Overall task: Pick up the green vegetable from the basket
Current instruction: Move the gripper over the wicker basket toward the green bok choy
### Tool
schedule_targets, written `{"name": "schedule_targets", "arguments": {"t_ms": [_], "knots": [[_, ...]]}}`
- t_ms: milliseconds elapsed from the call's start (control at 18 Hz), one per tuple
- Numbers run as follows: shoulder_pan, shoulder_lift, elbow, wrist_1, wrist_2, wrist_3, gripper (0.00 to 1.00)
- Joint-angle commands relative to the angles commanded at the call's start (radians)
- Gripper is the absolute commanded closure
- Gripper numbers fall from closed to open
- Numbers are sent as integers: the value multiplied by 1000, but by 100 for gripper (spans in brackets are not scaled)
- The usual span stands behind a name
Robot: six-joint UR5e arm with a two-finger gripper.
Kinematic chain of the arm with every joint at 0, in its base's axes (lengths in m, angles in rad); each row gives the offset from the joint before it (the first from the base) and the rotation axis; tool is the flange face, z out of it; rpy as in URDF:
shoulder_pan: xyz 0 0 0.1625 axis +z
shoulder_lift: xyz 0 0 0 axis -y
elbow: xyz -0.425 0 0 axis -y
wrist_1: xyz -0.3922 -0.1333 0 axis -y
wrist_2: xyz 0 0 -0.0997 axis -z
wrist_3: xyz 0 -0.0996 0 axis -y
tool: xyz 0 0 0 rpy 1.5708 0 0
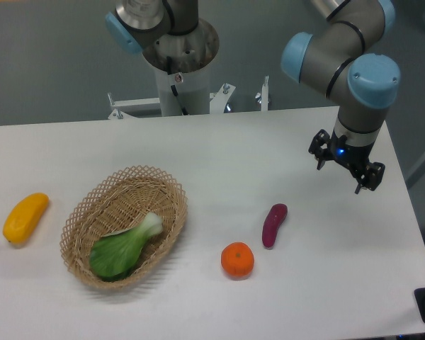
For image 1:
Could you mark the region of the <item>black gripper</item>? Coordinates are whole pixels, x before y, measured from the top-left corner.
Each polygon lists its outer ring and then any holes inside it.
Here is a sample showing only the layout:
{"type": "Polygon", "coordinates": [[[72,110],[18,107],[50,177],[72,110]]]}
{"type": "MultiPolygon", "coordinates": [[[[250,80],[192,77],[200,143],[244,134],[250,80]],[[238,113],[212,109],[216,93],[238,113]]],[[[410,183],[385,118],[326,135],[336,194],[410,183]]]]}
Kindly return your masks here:
{"type": "Polygon", "coordinates": [[[357,133],[346,128],[335,127],[331,137],[321,129],[313,138],[308,152],[317,161],[317,170],[321,170],[326,162],[334,160],[348,169],[357,180],[355,194],[361,190],[375,191],[382,182],[385,165],[380,162],[370,162],[369,154],[372,149],[372,135],[357,133]]]}

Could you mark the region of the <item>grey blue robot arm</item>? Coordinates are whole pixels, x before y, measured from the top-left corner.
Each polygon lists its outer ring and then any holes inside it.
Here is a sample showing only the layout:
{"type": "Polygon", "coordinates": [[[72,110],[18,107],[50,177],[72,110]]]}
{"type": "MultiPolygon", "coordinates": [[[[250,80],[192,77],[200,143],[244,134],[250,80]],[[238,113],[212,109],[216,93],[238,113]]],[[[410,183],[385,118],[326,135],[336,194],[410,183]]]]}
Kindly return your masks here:
{"type": "MultiPolygon", "coordinates": [[[[396,99],[400,69],[368,49],[395,21],[390,1],[316,1],[329,24],[319,37],[301,32],[285,46],[280,66],[339,106],[332,133],[319,131],[309,153],[318,166],[333,161],[355,178],[358,189],[375,190],[384,164],[370,152],[396,99]]],[[[213,111],[209,66],[219,50],[216,30],[198,14],[197,1],[120,1],[106,14],[108,32],[121,48],[143,55],[153,68],[162,114],[213,111]]]]}

